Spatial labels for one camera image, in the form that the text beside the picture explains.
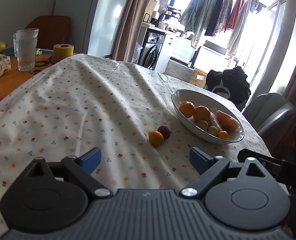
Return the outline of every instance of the white bowl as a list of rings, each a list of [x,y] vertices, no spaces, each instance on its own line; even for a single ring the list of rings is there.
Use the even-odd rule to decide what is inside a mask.
[[[216,136],[213,136],[206,131],[200,129],[198,126],[194,124],[193,117],[186,118],[178,109],[180,103],[182,102],[192,102],[195,106],[206,106],[211,112],[215,114],[217,110],[220,110],[226,114],[231,115],[232,117],[238,118],[223,104],[214,100],[213,98],[206,96],[204,94],[198,93],[193,90],[187,89],[179,89],[172,93],[171,100],[176,110],[177,116],[179,120],[195,135],[198,137],[212,143],[216,144],[229,144],[240,142],[244,137],[243,127],[239,122],[239,129],[234,135],[229,134],[229,140],[223,140]]]

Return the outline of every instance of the bowl rim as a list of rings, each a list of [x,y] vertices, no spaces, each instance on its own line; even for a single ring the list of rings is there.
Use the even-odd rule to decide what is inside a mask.
[[[217,137],[217,136],[214,136],[214,135],[212,135],[212,134],[210,134],[210,133],[208,133],[208,132],[202,130],[200,127],[196,126],[193,122],[191,122],[187,117],[185,117],[185,116],[179,111],[178,107],[176,106],[176,104],[175,104],[174,101],[173,101],[173,97],[174,97],[175,92],[180,91],[180,90],[187,90],[187,91],[196,92],[196,93],[202,94],[202,95],[204,95],[204,96],[206,96],[206,97],[209,97],[209,96],[207,96],[207,95],[205,95],[205,94],[203,94],[203,93],[200,93],[200,92],[198,92],[198,91],[195,91],[195,90],[190,90],[190,89],[177,89],[177,90],[175,90],[174,92],[172,92],[172,94],[171,94],[171,101],[172,101],[173,106],[177,109],[177,111],[178,111],[178,112],[179,112],[184,118],[186,118],[191,124],[193,124],[195,127],[197,127],[200,131],[202,131],[202,132],[204,132],[204,133],[207,133],[207,134],[209,134],[210,136],[212,136],[213,138],[216,138],[216,139],[218,139],[218,140],[220,140],[220,141],[223,141],[223,142],[229,142],[229,143],[240,142],[240,141],[244,138],[244,128],[243,128],[241,122],[238,120],[237,117],[236,117],[236,119],[238,120],[238,122],[239,122],[239,124],[240,124],[240,126],[241,126],[241,128],[242,128],[242,130],[243,130],[242,137],[241,137],[238,141],[228,141],[228,140],[221,139],[221,138],[219,138],[219,137]]]

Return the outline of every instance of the orange chair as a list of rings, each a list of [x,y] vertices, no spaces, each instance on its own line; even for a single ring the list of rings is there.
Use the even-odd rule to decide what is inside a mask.
[[[39,16],[26,29],[38,28],[37,48],[53,49],[54,45],[66,42],[70,19],[67,16]]]

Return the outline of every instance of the ribbed gray surface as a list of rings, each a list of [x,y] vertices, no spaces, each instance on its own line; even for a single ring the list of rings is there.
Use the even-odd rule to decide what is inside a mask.
[[[78,223],[47,235],[9,231],[3,240],[285,240],[280,229],[260,234],[229,230],[207,217],[201,202],[173,190],[119,190],[95,201]]]

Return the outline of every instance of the chair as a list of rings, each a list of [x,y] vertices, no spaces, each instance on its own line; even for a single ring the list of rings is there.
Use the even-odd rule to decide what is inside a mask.
[[[269,93],[257,96],[242,114],[264,140],[295,111],[293,104],[281,94]]]
[[[67,16],[39,16],[26,29],[38,28],[37,48],[54,49],[54,45],[66,42],[70,19]]]

